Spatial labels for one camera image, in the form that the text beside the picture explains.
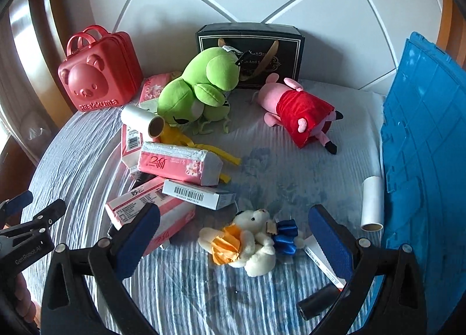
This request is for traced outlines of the person left hand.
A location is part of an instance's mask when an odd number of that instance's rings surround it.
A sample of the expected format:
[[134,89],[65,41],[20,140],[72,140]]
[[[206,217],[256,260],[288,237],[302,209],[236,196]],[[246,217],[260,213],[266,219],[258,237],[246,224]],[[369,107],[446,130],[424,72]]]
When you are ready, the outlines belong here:
[[35,303],[31,300],[23,274],[18,274],[15,277],[14,295],[17,298],[15,308],[18,315],[27,323],[33,323],[36,318],[37,309]]

